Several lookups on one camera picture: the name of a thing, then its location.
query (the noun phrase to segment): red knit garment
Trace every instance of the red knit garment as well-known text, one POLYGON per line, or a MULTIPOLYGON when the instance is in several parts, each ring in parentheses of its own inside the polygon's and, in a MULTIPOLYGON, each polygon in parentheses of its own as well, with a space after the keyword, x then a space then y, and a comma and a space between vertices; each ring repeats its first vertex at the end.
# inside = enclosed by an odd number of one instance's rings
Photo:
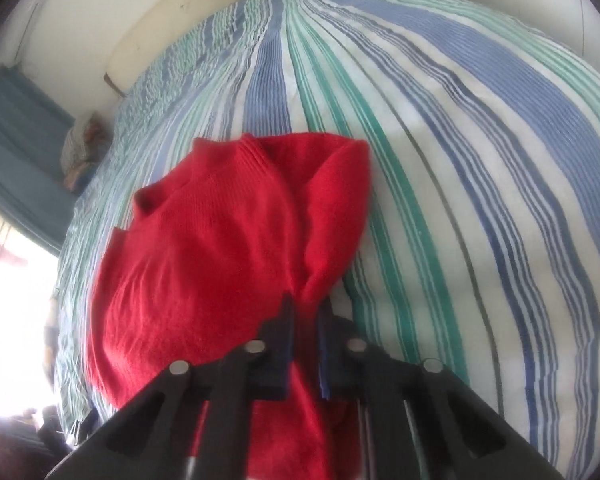
POLYGON ((172 361, 213 361, 253 338, 289 291, 290 398, 254 403, 248 475, 351 478, 354 407, 318 400, 314 319, 358 246, 369 180, 360 140, 195 140, 171 173, 136 193, 128 231, 112 234, 93 292, 88 379, 123 406, 172 361))

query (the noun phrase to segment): screw head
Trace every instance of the screw head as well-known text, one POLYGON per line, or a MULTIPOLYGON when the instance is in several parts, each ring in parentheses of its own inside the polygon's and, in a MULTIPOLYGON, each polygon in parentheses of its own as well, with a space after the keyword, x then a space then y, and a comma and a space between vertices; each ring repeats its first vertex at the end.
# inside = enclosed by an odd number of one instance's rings
POLYGON ((356 354, 362 354, 366 350, 366 341, 359 337, 353 337, 347 341, 347 348, 356 354))
POLYGON ((439 374, 445 369, 445 365, 443 365, 442 362, 432 358, 424 359, 422 366, 424 366, 424 369, 430 374, 439 374))
POLYGON ((182 375, 189 370, 189 363, 186 361, 174 361, 169 365, 169 371, 173 375, 182 375))
POLYGON ((244 345, 244 351, 247 354, 261 354, 266 348, 267 345, 260 339, 252 339, 244 345))

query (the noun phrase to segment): pillow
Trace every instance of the pillow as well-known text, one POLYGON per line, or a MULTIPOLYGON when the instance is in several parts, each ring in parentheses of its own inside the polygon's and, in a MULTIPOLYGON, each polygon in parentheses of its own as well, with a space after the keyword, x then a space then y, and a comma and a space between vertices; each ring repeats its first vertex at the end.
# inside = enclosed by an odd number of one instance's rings
POLYGON ((69 176, 85 162, 99 164, 111 145, 111 136, 97 114, 89 112, 75 120, 60 155, 62 172, 69 176))

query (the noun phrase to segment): blue stripe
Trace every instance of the blue stripe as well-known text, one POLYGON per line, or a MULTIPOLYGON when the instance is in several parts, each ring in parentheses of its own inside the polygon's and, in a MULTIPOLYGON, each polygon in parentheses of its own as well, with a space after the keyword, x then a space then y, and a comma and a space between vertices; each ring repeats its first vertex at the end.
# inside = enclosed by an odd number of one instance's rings
POLYGON ((271 0, 271 10, 271 19, 247 88, 242 120, 244 131, 255 136, 291 131, 282 70, 282 0, 271 0))
MULTIPOLYGON (((235 20, 236 20, 236 36, 240 37, 244 32, 244 0, 238 2, 235 7, 235 20)), ((251 62, 251 55, 255 49, 255 43, 246 50, 243 54, 240 63, 236 64, 236 70, 239 70, 237 77, 232 76, 232 84, 229 90, 230 97, 227 99, 227 104, 224 107, 222 113, 222 119, 220 121, 220 135, 219 140, 229 140, 231 138, 231 126, 234 123, 234 112, 235 112, 235 100, 238 97, 240 87, 244 82, 247 70, 249 69, 251 62)))

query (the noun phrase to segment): striped duvet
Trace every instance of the striped duvet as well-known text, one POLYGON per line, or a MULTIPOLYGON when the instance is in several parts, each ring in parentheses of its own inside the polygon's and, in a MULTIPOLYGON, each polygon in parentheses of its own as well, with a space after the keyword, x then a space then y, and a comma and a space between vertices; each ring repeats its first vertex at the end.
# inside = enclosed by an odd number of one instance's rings
POLYGON ((584 478, 600 462, 600 76, 462 0, 243 0, 151 65, 62 249, 65 428, 91 405, 112 412, 85 381, 83 345, 134 191, 194 137, 302 131, 372 151, 368 228, 336 308, 396 358, 444 361, 584 478))

